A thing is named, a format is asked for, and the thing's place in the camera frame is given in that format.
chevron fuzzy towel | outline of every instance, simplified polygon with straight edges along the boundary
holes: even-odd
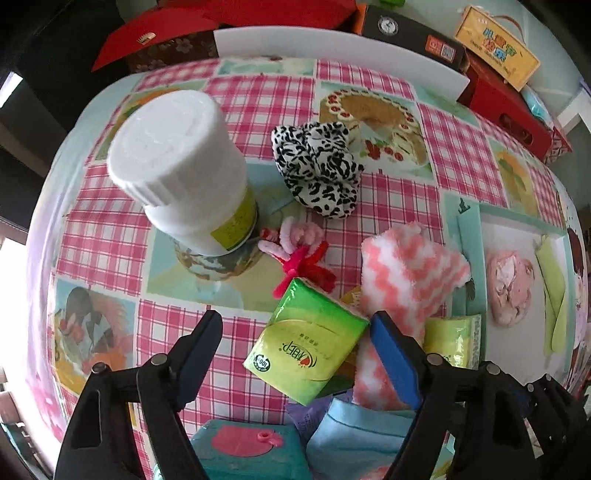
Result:
[[[417,223],[397,225],[361,245],[362,308],[368,316],[385,310],[419,345],[427,318],[470,280],[466,258],[421,236],[421,230]],[[359,346],[353,401],[374,410],[403,408],[369,337]]]

purple packet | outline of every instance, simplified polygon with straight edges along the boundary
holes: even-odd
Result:
[[[333,398],[351,403],[353,401],[353,389],[351,388],[341,393],[317,398],[307,406],[300,405],[299,403],[288,403],[285,405],[285,412],[294,423],[303,445],[306,445],[308,440],[314,435],[324,415],[328,412]]]

animal print fabric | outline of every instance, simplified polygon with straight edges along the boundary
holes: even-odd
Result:
[[[347,147],[341,122],[276,127],[273,155],[285,185],[303,206],[327,218],[345,218],[357,207],[363,165]]]

black box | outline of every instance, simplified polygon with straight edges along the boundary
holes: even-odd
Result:
[[[412,50],[457,72],[468,66],[466,50],[458,41],[426,25],[374,5],[359,4],[353,32]]]

bolt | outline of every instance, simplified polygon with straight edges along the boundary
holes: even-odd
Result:
[[[168,361],[168,355],[166,353],[157,353],[150,359],[150,363],[155,367],[164,365]]]
[[[107,370],[107,364],[104,362],[98,362],[92,366],[92,372],[97,375],[103,373],[105,370]]]
[[[498,375],[501,373],[501,369],[495,364],[488,364],[486,366],[486,371],[489,372],[491,375]]]
[[[443,357],[438,353],[430,353],[427,355],[427,362],[431,365],[442,365],[443,364]]]

